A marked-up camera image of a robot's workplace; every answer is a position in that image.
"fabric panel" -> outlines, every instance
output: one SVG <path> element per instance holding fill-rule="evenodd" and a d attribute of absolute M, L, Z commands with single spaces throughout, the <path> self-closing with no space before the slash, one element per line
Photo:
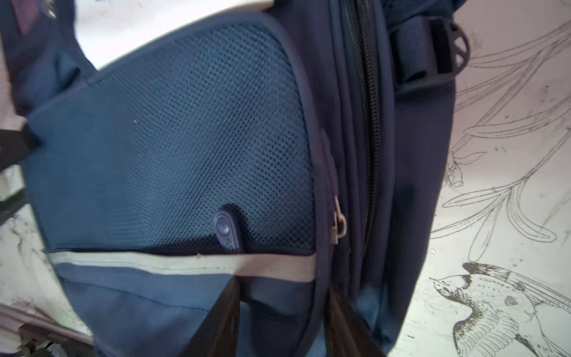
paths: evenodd
<path fill-rule="evenodd" d="M 106 356 L 176 356 L 231 275 L 158 275 L 124 267 L 55 266 L 74 310 Z M 239 278 L 238 355 L 291 356 L 305 329 L 314 283 Z"/>
<path fill-rule="evenodd" d="M 58 19 L 40 11 L 21 32 L 10 0 L 0 1 L 0 33 L 16 113 L 28 115 L 94 73 L 73 36 L 74 1 L 55 1 Z"/>
<path fill-rule="evenodd" d="M 450 83 L 399 99 L 395 106 L 396 179 L 382 279 L 370 279 L 366 306 L 373 336 L 388 352 L 398 338 L 424 264 L 442 185 L 454 111 Z"/>
<path fill-rule="evenodd" d="M 106 356 L 176 356 L 231 275 L 168 276 L 131 268 L 55 267 L 75 312 Z"/>
<path fill-rule="evenodd" d="M 451 17 L 465 0 L 374 0 L 381 2 L 389 27 L 416 15 Z"/>
<path fill-rule="evenodd" d="M 350 242 L 352 237 L 360 236 L 361 225 L 353 221 L 353 217 L 359 217 L 359 195 L 355 194 L 354 188 L 357 187 L 361 190 L 361 186 L 357 184 L 359 178 L 359 171 L 357 169 L 357 154 L 355 135 L 353 133 L 353 115 L 351 106 L 351 95 L 354 91 L 350 90 L 348 84 L 348 68 L 346 60 L 346 52 L 343 42 L 343 27 L 341 24 L 341 17 L 343 14 L 340 9 L 339 1 L 329 2 L 329 12 L 331 15 L 331 37 L 333 56 L 335 60 L 335 73 L 332 76 L 337 79 L 339 88 L 339 112 L 338 123 L 330 120 L 328 135 L 334 135 L 332 142 L 332 155 L 335 159 L 335 166 L 337 168 L 337 176 L 339 177 L 339 203 L 348 225 L 347 234 L 345 237 L 338 241 L 337 247 L 333 255 L 332 261 L 332 275 L 339 289 L 348 294 L 349 281 L 351 279 L 351 272 L 349 267 L 350 259 Z"/>

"metal zipper pull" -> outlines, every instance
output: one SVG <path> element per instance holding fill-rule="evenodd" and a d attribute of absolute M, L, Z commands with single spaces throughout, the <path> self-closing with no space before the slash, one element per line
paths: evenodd
<path fill-rule="evenodd" d="M 335 212 L 333 213 L 333 234 L 331 243 L 337 245 L 339 243 L 339 239 L 343 238 L 347 234 L 347 218 L 341 212 L 341 207 L 339 206 L 339 198 L 337 196 L 333 196 L 335 200 Z"/>
<path fill-rule="evenodd" d="M 55 12 L 55 0 L 45 0 L 45 13 L 50 19 L 57 18 Z"/>

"reflective strip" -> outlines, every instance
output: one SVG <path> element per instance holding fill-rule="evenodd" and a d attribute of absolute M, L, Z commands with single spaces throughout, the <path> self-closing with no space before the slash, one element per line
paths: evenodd
<path fill-rule="evenodd" d="M 137 252 L 51 253 L 53 265 L 71 263 L 95 267 L 123 267 L 162 275 L 232 274 L 273 278 L 296 283 L 315 280 L 315 254 L 237 254 L 162 256 Z"/>

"zipper pull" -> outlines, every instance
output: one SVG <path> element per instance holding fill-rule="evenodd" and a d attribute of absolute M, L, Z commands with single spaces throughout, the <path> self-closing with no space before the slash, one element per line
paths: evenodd
<path fill-rule="evenodd" d="M 331 244 L 337 245 L 339 239 L 345 237 L 347 234 L 347 218 L 345 218 L 345 215 L 341 212 L 339 198 L 337 196 L 333 196 L 333 198 L 335 200 L 335 212 L 333 213 L 333 222 L 335 225 L 333 226 Z"/>

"black buckle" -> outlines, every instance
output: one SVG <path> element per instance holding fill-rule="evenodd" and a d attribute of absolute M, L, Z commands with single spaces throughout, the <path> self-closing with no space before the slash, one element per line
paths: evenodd
<path fill-rule="evenodd" d="M 396 95 L 447 83 L 470 58 L 468 37 L 452 20 L 416 16 L 389 33 Z M 461 38 L 465 49 L 455 43 Z"/>

